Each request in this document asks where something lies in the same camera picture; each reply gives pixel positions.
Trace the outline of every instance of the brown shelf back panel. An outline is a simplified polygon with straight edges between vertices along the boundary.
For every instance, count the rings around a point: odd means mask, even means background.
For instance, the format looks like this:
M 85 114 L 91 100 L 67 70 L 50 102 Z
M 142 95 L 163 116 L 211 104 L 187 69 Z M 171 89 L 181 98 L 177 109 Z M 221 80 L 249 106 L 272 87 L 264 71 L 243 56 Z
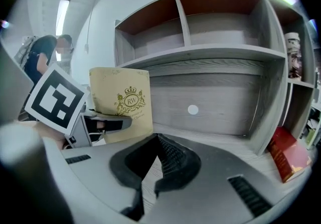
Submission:
M 299 19 L 302 16 L 297 13 L 295 10 L 291 9 L 287 5 L 277 2 L 276 0 L 269 0 L 271 2 L 272 7 L 277 15 L 277 18 L 280 21 L 281 26 L 287 26 Z
M 249 15 L 260 0 L 181 0 L 187 16 L 203 13 Z
M 131 35 L 179 18 L 175 0 L 157 0 L 135 12 L 116 28 Z

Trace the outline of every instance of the shelf compartment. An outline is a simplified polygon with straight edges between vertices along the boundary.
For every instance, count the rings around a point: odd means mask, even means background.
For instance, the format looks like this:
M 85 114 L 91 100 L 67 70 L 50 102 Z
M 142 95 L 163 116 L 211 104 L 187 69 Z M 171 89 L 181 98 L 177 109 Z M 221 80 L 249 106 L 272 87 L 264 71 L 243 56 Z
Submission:
M 296 32 L 300 37 L 302 54 L 302 81 L 314 85 L 315 66 L 314 53 L 311 39 L 303 16 L 289 6 L 277 1 L 270 0 L 272 7 L 282 26 L 283 33 Z
M 266 0 L 180 0 L 192 45 L 230 43 L 283 52 Z
M 272 61 L 285 59 L 286 54 L 251 45 L 207 44 L 186 46 L 154 53 L 119 65 L 124 68 L 144 68 L 164 63 L 197 59 L 245 59 Z
M 115 27 L 115 65 L 184 46 L 176 0 L 157 0 Z
M 284 109 L 288 108 L 288 111 L 287 114 L 283 114 L 285 115 L 283 126 L 298 139 L 303 132 L 310 113 L 313 100 L 313 88 L 289 83 L 287 90 L 289 106 L 286 105 L 284 107 Z
M 261 154 L 281 114 L 274 103 L 280 102 L 284 92 L 284 63 L 284 58 L 270 62 L 203 59 L 147 67 L 153 123 L 187 132 L 238 136 Z M 188 112 L 190 105 L 198 107 L 196 115 Z

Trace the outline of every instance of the beige box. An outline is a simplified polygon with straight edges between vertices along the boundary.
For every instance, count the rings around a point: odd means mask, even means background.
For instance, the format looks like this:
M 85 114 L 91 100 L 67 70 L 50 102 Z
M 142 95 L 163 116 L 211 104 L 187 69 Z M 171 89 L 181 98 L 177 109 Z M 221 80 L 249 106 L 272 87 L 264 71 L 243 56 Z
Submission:
M 148 71 L 97 67 L 89 77 L 95 111 L 132 118 L 128 129 L 105 135 L 107 143 L 153 133 Z

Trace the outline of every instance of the red box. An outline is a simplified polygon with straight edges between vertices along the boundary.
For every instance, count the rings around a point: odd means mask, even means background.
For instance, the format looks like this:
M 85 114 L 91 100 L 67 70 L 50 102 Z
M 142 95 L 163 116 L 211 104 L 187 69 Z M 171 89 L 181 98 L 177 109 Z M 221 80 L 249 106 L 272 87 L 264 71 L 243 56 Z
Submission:
M 298 176 L 311 163 L 306 148 L 284 127 L 277 127 L 268 145 L 283 183 Z

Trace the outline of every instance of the black rubber pad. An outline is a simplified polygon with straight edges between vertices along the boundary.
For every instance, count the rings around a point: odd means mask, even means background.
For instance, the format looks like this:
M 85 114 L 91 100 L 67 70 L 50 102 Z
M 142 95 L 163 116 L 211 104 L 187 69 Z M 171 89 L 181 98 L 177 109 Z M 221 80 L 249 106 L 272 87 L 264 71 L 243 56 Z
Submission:
M 229 178 L 228 181 L 255 217 L 271 209 L 272 206 L 242 176 Z
M 85 154 L 85 155 L 67 158 L 66 162 L 68 164 L 72 164 L 72 163 L 81 162 L 81 161 L 88 160 L 88 159 L 91 159 L 91 157 L 89 155 Z

